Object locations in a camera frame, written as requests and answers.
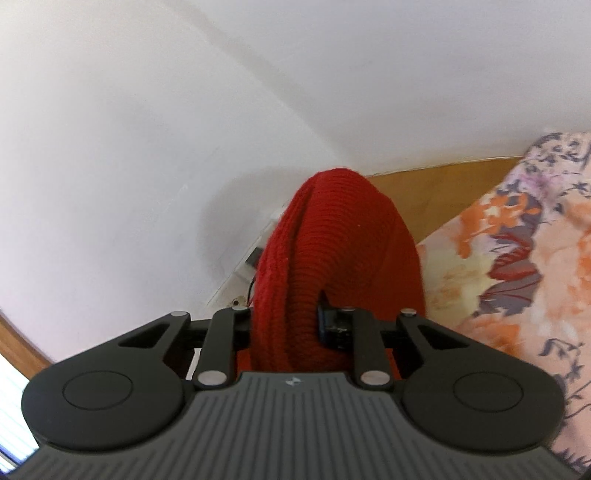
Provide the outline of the red knit cardigan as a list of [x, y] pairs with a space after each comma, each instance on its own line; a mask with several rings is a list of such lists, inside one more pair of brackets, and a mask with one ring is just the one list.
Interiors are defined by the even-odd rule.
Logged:
[[256, 270], [249, 349], [238, 370], [345, 371], [345, 355], [318, 340], [318, 303], [393, 321], [425, 314], [420, 257], [394, 203], [355, 171], [315, 174], [294, 194]]

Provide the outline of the orange floral bedsheet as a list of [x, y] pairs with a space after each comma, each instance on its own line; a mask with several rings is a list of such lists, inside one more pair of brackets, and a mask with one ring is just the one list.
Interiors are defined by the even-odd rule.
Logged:
[[428, 317], [549, 373], [554, 453], [590, 468], [590, 136], [551, 133], [418, 247]]

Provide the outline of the black power adapter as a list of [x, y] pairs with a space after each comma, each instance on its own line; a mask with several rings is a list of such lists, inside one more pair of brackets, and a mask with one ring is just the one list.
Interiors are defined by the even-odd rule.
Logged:
[[263, 247], [255, 247], [246, 257], [245, 264], [249, 265], [253, 269], [256, 269], [259, 265], [260, 257], [263, 255]]

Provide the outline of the wooden door frame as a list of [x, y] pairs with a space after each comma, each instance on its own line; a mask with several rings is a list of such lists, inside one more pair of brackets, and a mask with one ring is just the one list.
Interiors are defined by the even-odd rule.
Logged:
[[32, 378], [51, 364], [10, 324], [4, 314], [1, 314], [1, 355], [27, 378]]

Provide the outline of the white wall socket strip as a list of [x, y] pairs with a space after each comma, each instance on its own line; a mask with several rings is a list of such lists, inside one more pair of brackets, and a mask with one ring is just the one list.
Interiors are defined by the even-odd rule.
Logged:
[[273, 234], [276, 225], [279, 224], [283, 212], [287, 209], [286, 205], [281, 206], [279, 209], [273, 211], [270, 215], [270, 220], [266, 223], [263, 230], [256, 237], [256, 241], [249, 246], [245, 254], [242, 255], [242, 259], [235, 266], [235, 269], [229, 274], [228, 278], [224, 280], [209, 299], [206, 306], [211, 312], [221, 310], [222, 308], [228, 307], [246, 307], [249, 305], [249, 294], [252, 294], [252, 281], [256, 275], [256, 269], [253, 269], [249, 265], [245, 264], [246, 257], [255, 247], [266, 248], [267, 241]]

